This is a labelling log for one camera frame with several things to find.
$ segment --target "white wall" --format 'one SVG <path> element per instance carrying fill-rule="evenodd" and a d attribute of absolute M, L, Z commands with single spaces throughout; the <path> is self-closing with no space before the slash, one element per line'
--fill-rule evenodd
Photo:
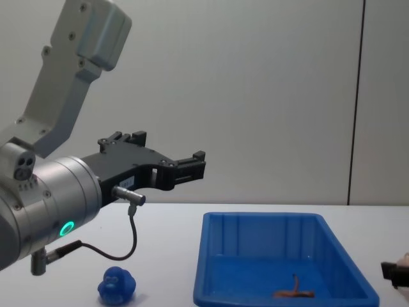
<path fill-rule="evenodd" d="M 24 109 L 62 4 L 0 1 L 0 129 Z M 208 161 L 203 181 L 150 201 L 346 203 L 361 1 L 118 4 L 133 19 L 120 62 L 52 157 L 146 130 L 149 147 Z"/>
<path fill-rule="evenodd" d="M 409 2 L 367 1 L 351 204 L 409 203 Z"/>

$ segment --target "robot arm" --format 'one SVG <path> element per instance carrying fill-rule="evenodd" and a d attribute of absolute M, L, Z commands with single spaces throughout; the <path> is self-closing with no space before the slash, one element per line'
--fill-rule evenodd
<path fill-rule="evenodd" d="M 203 178 L 204 152 L 171 160 L 145 147 L 145 132 L 116 132 L 83 159 L 35 164 L 69 138 L 91 82 L 115 67 L 130 27 L 109 0 L 66 0 L 26 110 L 0 133 L 0 270 L 33 255 L 33 274 L 43 274 L 44 246 L 102 207 L 118 198 L 142 203 L 132 192 L 142 187 L 168 191 Z"/>
<path fill-rule="evenodd" d="M 63 144 L 90 84 L 116 66 L 131 25 L 110 1 L 66 1 L 26 110 L 2 131 L 0 147 L 12 142 L 46 157 Z"/>

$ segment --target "metal connector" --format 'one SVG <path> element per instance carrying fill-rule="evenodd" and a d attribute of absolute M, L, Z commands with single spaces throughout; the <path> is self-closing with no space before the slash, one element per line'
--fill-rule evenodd
<path fill-rule="evenodd" d="M 122 200 L 127 200 L 135 206 L 142 206 L 146 201 L 145 195 L 140 195 L 118 185 L 112 189 L 112 195 L 121 198 Z"/>

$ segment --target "blue plastic bin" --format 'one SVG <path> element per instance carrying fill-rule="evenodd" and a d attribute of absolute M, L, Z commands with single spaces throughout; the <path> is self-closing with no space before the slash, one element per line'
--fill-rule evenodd
<path fill-rule="evenodd" d="M 273 298 L 278 290 L 315 298 Z M 194 302 L 201 307 L 378 307 L 379 297 L 316 214 L 207 213 Z"/>

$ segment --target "black object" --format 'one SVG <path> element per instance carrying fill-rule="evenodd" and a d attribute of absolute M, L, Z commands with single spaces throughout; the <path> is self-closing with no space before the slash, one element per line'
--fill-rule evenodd
<path fill-rule="evenodd" d="M 102 207 L 117 200 L 112 195 L 115 185 L 131 191 L 151 187 L 169 191 L 176 184 L 202 179 L 205 153 L 196 152 L 192 158 L 174 161 L 145 147 L 146 132 L 122 134 L 115 132 L 99 139 L 100 152 L 82 160 L 99 177 Z"/>
<path fill-rule="evenodd" d="M 91 244 L 88 244 L 88 243 L 82 243 L 81 242 L 81 246 L 83 246 L 85 248 L 92 249 L 94 252 L 96 252 L 96 253 L 100 254 L 101 256 L 104 256 L 105 258 L 108 258 L 110 260 L 123 261 L 123 260 L 128 259 L 129 257 L 131 257 L 134 254 L 134 251 L 136 249 L 136 244 L 138 243 L 138 237 L 137 237 L 137 234 L 136 234 L 136 227 L 135 227 L 134 217 L 130 216 L 129 221 L 130 221 L 130 226 L 132 227 L 132 236 L 134 238 L 134 242 L 132 243 L 132 248 L 130 249 L 129 253 L 127 253 L 125 256 L 115 257 L 115 256 L 108 255 L 107 253 L 104 253 L 100 249 L 98 249 L 98 248 L 96 248 L 96 247 L 94 247 L 94 246 L 92 246 Z"/>
<path fill-rule="evenodd" d="M 55 250 L 55 252 L 56 252 L 56 254 L 58 255 L 58 259 L 63 258 L 65 255 L 67 255 L 67 254 L 69 254 L 69 253 L 71 253 L 71 252 L 73 252 L 73 251 L 75 251 L 76 249 L 79 249 L 79 248 L 81 248 L 81 247 L 92 249 L 92 250 L 95 251 L 96 253 L 98 253 L 98 254 L 100 254 L 100 255 L 102 255 L 102 256 L 104 256 L 105 258 L 108 258 L 108 259 L 110 259 L 110 260 L 123 261 L 123 260 L 128 259 L 129 257 L 131 257 L 131 256 L 134 254 L 135 249 L 136 249 L 136 245 L 137 245 L 137 242 L 138 242 L 137 233 L 136 233 L 136 227 L 135 227 L 135 221 L 134 221 L 134 216 L 130 216 L 130 217 L 129 217 L 129 221 L 130 221 L 130 226 L 131 226 L 131 228 L 132 228 L 132 236 L 133 236 L 133 238 L 134 238 L 134 241 L 133 241 L 133 243 L 132 243 L 132 248 L 131 248 L 131 250 L 130 250 L 129 253 L 127 253 L 125 256 L 122 256 L 122 257 L 111 256 L 111 255 L 109 255 L 109 254 L 103 252 L 102 250 L 100 250 L 100 249 L 98 249 L 98 248 L 92 246 L 91 244 L 82 243 L 81 240 L 77 240 L 77 241 L 74 241 L 74 242 L 69 243 L 69 244 L 67 244 L 67 245 L 61 246 L 60 248 L 57 248 L 57 249 Z"/>
<path fill-rule="evenodd" d="M 381 263 L 383 278 L 391 280 L 392 286 L 409 287 L 409 267 L 400 267 L 391 262 Z"/>

